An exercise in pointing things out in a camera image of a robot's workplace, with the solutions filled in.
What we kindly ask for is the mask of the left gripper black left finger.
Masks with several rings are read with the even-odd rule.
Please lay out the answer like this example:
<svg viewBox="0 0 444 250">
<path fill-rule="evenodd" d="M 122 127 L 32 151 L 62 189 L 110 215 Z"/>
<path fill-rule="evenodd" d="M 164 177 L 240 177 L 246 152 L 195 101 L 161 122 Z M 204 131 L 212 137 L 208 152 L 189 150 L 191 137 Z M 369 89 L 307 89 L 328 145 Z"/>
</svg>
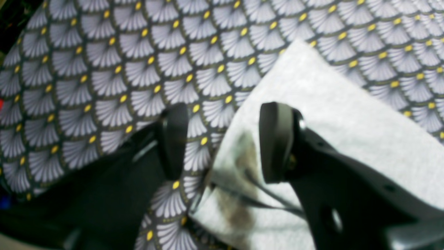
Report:
<svg viewBox="0 0 444 250">
<path fill-rule="evenodd" d="M 187 105 L 165 109 L 116 152 L 1 211 L 1 233 L 52 250 L 132 250 L 147 205 L 182 174 Z"/>
</svg>

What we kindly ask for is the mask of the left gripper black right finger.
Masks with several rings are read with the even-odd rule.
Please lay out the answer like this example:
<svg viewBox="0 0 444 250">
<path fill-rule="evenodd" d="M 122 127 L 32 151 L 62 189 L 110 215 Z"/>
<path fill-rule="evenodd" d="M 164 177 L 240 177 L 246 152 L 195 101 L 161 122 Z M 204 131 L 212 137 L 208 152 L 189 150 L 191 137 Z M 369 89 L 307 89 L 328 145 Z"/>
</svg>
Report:
<svg viewBox="0 0 444 250">
<path fill-rule="evenodd" d="M 443 210 L 334 149 L 286 104 L 262 104 L 262 175 L 289 183 L 317 250 L 442 250 Z"/>
</svg>

